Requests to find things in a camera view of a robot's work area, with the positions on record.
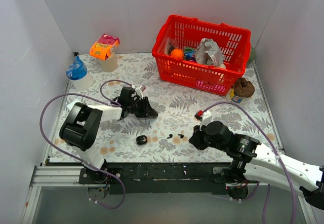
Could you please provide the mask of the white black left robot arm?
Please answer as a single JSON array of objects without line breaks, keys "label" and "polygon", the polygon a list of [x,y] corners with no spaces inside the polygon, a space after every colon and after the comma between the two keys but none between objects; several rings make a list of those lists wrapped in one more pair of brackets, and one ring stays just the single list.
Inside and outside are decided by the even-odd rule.
[{"label": "white black left robot arm", "polygon": [[76,150],[81,161],[91,169],[90,177],[96,183],[103,183],[108,172],[103,168],[105,160],[94,146],[100,123],[105,121],[119,121],[129,114],[141,118],[157,118],[158,112],[154,110],[144,96],[144,86],[123,87],[119,97],[114,102],[120,106],[112,105],[86,105],[76,102],[64,121],[59,137]]}]

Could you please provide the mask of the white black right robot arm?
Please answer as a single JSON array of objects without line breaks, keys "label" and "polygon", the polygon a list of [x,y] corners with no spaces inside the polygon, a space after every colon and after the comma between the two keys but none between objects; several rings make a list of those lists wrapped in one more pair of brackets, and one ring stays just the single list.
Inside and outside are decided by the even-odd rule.
[{"label": "white black right robot arm", "polygon": [[189,142],[198,150],[216,148],[232,158],[217,180],[235,183],[259,181],[286,190],[295,190],[308,204],[323,209],[323,167],[310,165],[286,155],[277,156],[259,140],[232,133],[219,121],[196,125]]}]

